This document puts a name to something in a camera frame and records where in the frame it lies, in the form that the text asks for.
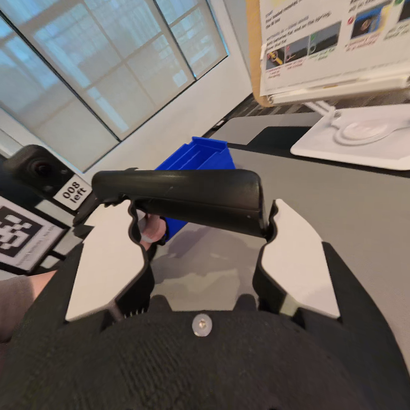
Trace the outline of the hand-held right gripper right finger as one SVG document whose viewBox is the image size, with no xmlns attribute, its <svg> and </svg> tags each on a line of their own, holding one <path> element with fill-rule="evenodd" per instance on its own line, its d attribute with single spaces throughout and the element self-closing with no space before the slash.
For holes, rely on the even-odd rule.
<svg viewBox="0 0 410 410">
<path fill-rule="evenodd" d="M 282 199 L 273 202 L 268 228 L 253 275 L 259 308 L 287 316 L 303 308 L 338 319 L 340 310 L 320 235 Z"/>
</svg>

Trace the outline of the instruction sign on stand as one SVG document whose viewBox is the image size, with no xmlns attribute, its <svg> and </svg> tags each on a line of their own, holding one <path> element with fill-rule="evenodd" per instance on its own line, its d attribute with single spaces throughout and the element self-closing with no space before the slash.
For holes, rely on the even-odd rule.
<svg viewBox="0 0 410 410">
<path fill-rule="evenodd" d="M 265 108 L 274 107 L 267 96 L 260 95 L 260 53 L 262 49 L 262 30 L 259 0 L 246 0 L 246 17 L 249 40 L 250 82 L 256 102 Z"/>
</svg>

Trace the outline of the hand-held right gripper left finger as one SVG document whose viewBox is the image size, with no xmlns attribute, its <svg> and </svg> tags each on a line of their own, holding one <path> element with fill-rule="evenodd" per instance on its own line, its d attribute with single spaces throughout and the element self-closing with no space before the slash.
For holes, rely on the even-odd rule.
<svg viewBox="0 0 410 410">
<path fill-rule="evenodd" d="M 141 274 L 144 248 L 130 238 L 135 217 L 130 205 L 100 205 L 85 221 L 92 227 L 83 248 L 65 320 L 74 322 L 108 310 L 115 321 L 124 319 L 116 303 Z"/>
</svg>

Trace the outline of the blue plastic bin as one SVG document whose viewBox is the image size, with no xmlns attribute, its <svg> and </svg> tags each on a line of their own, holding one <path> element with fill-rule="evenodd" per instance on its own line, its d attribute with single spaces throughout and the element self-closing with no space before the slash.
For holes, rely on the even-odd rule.
<svg viewBox="0 0 410 410">
<path fill-rule="evenodd" d="M 227 142 L 195 136 L 156 168 L 158 171 L 224 169 L 236 169 Z"/>
</svg>

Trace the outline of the printed instruction sheet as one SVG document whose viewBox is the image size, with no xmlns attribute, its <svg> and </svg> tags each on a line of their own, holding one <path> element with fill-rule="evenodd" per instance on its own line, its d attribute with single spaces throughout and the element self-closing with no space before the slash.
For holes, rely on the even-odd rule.
<svg viewBox="0 0 410 410">
<path fill-rule="evenodd" d="M 409 1 L 259 1 L 261 96 L 409 78 Z"/>
</svg>

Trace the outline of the large window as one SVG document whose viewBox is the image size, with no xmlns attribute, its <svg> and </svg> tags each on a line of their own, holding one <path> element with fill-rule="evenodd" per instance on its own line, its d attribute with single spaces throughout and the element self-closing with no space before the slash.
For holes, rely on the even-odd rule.
<svg viewBox="0 0 410 410">
<path fill-rule="evenodd" d="M 208 1 L 0 8 L 1 109 L 80 172 L 228 56 Z"/>
</svg>

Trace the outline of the black remote control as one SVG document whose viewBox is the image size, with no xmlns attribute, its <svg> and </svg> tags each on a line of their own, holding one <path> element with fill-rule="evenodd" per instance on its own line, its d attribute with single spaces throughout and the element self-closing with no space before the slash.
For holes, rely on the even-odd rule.
<svg viewBox="0 0 410 410">
<path fill-rule="evenodd" d="M 91 186 L 106 205 L 130 200 L 160 217 L 260 238 L 268 231 L 262 182 L 253 171 L 100 171 Z"/>
</svg>

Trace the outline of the person's left hand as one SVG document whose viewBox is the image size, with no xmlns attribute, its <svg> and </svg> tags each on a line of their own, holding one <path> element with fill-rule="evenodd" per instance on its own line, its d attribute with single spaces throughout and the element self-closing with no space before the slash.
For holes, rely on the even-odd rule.
<svg viewBox="0 0 410 410">
<path fill-rule="evenodd" d="M 149 251 L 155 243 L 165 237 L 166 222 L 158 215 L 146 214 L 140 210 L 137 210 L 137 217 L 137 225 L 141 234 L 140 243 L 146 251 Z"/>
</svg>

